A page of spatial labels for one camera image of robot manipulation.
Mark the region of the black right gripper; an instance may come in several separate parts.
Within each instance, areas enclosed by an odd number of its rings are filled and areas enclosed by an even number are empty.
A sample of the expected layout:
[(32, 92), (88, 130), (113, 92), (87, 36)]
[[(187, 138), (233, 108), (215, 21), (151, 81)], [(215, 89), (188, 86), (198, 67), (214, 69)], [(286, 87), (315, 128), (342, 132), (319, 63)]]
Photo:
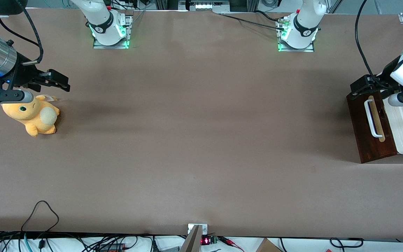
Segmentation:
[(35, 65), (24, 66), (22, 63), (30, 60), (21, 53), (16, 54), (14, 67), (4, 76), (4, 82), (9, 89), (24, 87), (40, 92), (42, 87), (59, 88), (70, 92), (69, 78), (56, 70), (40, 71)]

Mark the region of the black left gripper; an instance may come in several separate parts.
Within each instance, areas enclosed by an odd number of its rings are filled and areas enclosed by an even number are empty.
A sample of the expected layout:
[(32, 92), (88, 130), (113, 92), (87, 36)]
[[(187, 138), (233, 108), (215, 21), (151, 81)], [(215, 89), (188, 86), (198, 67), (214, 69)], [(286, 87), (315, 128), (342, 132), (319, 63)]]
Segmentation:
[(350, 85), (350, 96), (361, 96), (384, 90), (389, 90), (394, 93), (403, 92), (403, 86), (390, 76), (400, 62), (400, 57), (401, 56), (398, 56), (393, 59), (393, 61), (384, 67), (381, 73), (374, 75), (374, 77), (371, 77), (371, 75), (363, 75), (354, 81)]

